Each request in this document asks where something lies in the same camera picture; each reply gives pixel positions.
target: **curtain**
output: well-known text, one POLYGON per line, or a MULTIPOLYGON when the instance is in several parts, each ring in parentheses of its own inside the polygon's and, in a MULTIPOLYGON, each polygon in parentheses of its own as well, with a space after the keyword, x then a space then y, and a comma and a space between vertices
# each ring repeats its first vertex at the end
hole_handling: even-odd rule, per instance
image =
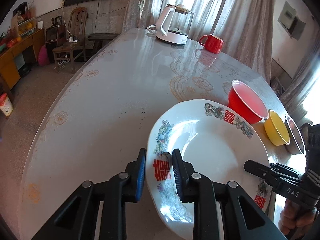
POLYGON ((222 51, 251 67, 270 83, 275 0, 129 0, 123 31, 155 24, 166 4, 194 12, 188 38, 213 33, 224 39, 222 51))
POLYGON ((288 113, 292 116, 298 126, 304 122, 310 122, 306 118, 308 110, 316 110, 319 101, 319 76, 320 76, 320 30, 316 28, 314 42, 301 60, 301 63, 292 79, 291 85, 281 95, 280 100, 288 113))

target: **brown floor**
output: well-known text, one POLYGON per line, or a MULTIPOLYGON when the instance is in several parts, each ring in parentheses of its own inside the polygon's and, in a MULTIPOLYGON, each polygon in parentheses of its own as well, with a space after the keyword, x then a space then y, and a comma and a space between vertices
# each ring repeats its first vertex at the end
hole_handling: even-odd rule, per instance
MULTIPOLYGON (((75 62, 76 71, 83 64, 75 62)), ((59 74, 53 64, 34 66, 12 89, 15 100, 10 117, 0 113, 0 214, 17 238, 19 190, 29 148, 45 114, 72 76, 70 63, 59 74)))

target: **red and white bucket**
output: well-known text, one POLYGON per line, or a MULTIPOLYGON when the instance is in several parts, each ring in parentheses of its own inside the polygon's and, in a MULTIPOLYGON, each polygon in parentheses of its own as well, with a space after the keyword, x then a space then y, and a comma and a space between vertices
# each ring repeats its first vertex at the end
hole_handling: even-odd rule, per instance
POLYGON ((7 93, 4 93, 0 96, 0 109, 5 114, 5 116, 9 116, 13 110, 12 103, 7 93))

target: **red bowl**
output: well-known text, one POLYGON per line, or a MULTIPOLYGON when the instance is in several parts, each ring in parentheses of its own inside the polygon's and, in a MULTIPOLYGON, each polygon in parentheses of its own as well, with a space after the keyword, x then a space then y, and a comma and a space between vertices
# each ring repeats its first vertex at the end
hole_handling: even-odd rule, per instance
POLYGON ((239 80, 232 81, 228 95, 228 107, 253 124, 268 119, 269 113, 261 98, 249 86, 239 80))

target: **pink plastic bag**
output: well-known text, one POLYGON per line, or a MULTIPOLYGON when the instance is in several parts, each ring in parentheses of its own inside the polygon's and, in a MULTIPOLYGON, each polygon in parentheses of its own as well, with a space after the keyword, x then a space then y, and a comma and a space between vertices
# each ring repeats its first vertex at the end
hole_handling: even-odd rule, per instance
POLYGON ((40 49, 39 55, 38 55, 38 63, 41 67, 49 65, 50 61, 48 58, 48 53, 45 45, 43 45, 40 49))

